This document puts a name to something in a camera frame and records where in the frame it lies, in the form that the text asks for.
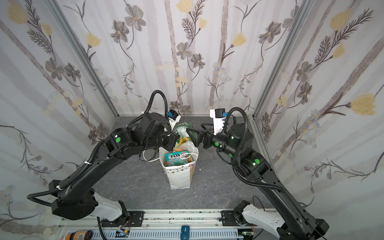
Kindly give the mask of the green snack packet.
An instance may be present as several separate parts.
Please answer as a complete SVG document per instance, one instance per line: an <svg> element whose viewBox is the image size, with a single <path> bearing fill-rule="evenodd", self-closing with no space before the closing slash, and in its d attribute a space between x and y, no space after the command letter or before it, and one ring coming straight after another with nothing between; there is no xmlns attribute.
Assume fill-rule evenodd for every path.
<svg viewBox="0 0 384 240"><path fill-rule="evenodd" d="M193 128L194 125L192 123L181 123L174 127L173 132L175 132L177 135L180 136L180 138L176 142L176 146L181 146L185 142L189 141L191 138L189 134L187 133L187 128Z"/></svg>

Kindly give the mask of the white patterned paper bag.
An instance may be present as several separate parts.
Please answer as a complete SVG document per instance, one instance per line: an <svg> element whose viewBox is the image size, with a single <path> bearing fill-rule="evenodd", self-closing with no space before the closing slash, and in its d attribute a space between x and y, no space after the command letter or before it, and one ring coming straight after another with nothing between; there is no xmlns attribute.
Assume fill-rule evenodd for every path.
<svg viewBox="0 0 384 240"><path fill-rule="evenodd" d="M151 158L149 158L146 154L141 156L141 161L144 162L160 162L161 167L168 178L171 190L188 189L191 186L196 163L199 157L199 150L190 140L181 146L185 146L191 154L193 159L191 163L182 166L166 167L165 154L173 153L174 150L169 152L163 148L160 148L158 151L154 151L155 155Z"/></svg>

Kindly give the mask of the teal Fox's candy packet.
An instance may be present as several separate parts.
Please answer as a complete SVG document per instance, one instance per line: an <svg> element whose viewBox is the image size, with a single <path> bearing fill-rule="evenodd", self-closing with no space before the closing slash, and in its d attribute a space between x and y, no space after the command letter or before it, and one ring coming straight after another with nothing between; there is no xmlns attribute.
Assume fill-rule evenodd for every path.
<svg viewBox="0 0 384 240"><path fill-rule="evenodd" d="M191 154L188 151L179 151L165 154L165 166L174 167L182 166L193 161Z"/></svg>

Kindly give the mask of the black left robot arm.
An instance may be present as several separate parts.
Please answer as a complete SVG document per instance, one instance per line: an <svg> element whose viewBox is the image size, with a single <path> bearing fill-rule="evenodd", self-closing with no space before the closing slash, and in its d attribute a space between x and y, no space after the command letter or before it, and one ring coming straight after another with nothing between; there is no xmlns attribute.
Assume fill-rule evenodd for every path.
<svg viewBox="0 0 384 240"><path fill-rule="evenodd" d="M127 127L118 128L97 143L90 157L70 176L52 181L49 190L29 194L27 199L51 208L56 216L79 220L89 215L111 213L115 221L126 213L119 202L99 197L93 190L110 170L145 150L163 148L172 151L179 135L172 132L168 102L160 90L153 91L145 111Z"/></svg>

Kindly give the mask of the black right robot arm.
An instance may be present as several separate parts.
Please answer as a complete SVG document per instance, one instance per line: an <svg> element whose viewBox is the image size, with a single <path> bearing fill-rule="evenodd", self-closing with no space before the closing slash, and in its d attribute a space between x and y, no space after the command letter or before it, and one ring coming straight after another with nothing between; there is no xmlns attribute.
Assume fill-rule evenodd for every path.
<svg viewBox="0 0 384 240"><path fill-rule="evenodd" d="M249 130L249 118L245 111L234 107L225 113L223 128L218 133L207 129L187 128L195 147L213 147L218 153L231 158L230 165L235 176L244 184L257 187L274 206L278 215L270 214L253 204L243 201L235 209L235 218L240 225L251 224L274 235L279 240L317 240L325 238L329 224L316 219L292 196L277 177L265 157L252 148L253 134Z"/></svg>

